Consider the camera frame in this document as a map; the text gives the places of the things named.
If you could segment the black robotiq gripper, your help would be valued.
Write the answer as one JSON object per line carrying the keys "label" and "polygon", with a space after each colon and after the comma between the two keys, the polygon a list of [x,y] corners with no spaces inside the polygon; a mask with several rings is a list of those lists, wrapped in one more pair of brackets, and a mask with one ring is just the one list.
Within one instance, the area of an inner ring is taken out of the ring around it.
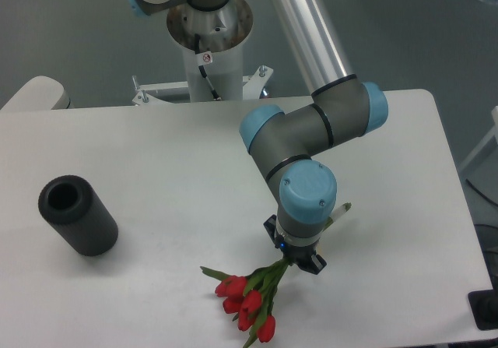
{"label": "black robotiq gripper", "polygon": [[317,254],[319,240],[305,246],[297,246],[287,241],[282,235],[277,235],[275,242],[276,219],[276,215],[271,215],[263,223],[273,246],[290,258],[300,270],[310,274],[319,274],[326,266],[326,261]]}

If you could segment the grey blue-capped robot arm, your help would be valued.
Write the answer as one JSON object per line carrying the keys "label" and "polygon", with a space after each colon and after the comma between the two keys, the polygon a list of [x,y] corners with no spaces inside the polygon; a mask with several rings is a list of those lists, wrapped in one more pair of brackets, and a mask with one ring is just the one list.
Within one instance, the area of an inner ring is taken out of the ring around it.
{"label": "grey blue-capped robot arm", "polygon": [[[258,98],[255,73],[244,81],[242,47],[253,26],[244,0],[128,0],[140,15],[167,13],[181,48],[193,102]],[[266,221],[273,244],[303,271],[317,274],[316,252],[335,206],[334,174],[314,157],[364,136],[388,119],[388,102],[374,83],[359,81],[347,64],[321,0],[272,0],[312,103],[290,113],[264,105],[249,112],[240,136],[278,204]]]}

